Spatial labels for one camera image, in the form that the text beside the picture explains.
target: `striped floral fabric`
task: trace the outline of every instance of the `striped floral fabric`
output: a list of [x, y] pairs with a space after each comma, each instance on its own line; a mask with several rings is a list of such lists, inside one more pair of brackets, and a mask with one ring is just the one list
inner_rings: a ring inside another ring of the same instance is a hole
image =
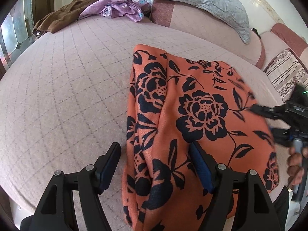
[[284, 102], [291, 96], [295, 84], [308, 87], [305, 66], [288, 49], [276, 56], [265, 73]]

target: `brown blanket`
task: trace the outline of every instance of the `brown blanket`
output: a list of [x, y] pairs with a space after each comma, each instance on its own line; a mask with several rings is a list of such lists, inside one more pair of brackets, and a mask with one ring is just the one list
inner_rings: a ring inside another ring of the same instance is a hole
[[39, 32], [40, 36], [46, 32], [55, 33], [76, 21], [81, 12], [96, 1], [98, 0], [73, 0], [70, 4], [39, 20], [32, 33], [37, 35]]

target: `silver screw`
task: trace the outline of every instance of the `silver screw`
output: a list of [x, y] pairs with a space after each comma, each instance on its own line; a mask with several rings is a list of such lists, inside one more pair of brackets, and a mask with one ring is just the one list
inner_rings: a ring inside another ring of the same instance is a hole
[[220, 164], [218, 164], [218, 168], [219, 168], [220, 170], [225, 170], [227, 167], [226, 167], [226, 165], [220, 163]]
[[61, 171], [60, 169], [58, 169], [58, 170], [56, 170], [56, 171], [54, 172], [54, 175], [55, 175], [55, 176], [59, 176], [61, 173], [62, 173], [62, 171]]
[[252, 176], [256, 176], [256, 175], [258, 174], [257, 171], [255, 171], [254, 169], [249, 170], [249, 173], [250, 173]]
[[94, 169], [94, 165], [90, 164], [86, 166], [86, 171], [91, 171]]

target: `human hand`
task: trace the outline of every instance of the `human hand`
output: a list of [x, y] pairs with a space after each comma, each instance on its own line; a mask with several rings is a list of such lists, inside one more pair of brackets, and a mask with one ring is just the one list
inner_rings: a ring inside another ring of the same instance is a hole
[[304, 176], [304, 169], [299, 165], [302, 163], [302, 156], [308, 158], [308, 147], [303, 148], [302, 154], [296, 153], [295, 148], [289, 149], [290, 157], [287, 160], [288, 163], [288, 185], [295, 186], [301, 183], [302, 177]]

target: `purple floral fabric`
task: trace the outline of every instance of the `purple floral fabric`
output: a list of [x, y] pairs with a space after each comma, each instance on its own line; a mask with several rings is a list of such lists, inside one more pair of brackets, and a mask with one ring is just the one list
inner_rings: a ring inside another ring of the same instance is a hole
[[146, 0], [99, 0], [87, 7], [79, 16], [79, 19], [91, 15], [101, 14], [102, 17], [127, 16], [134, 22], [141, 21], [143, 12], [150, 10]]

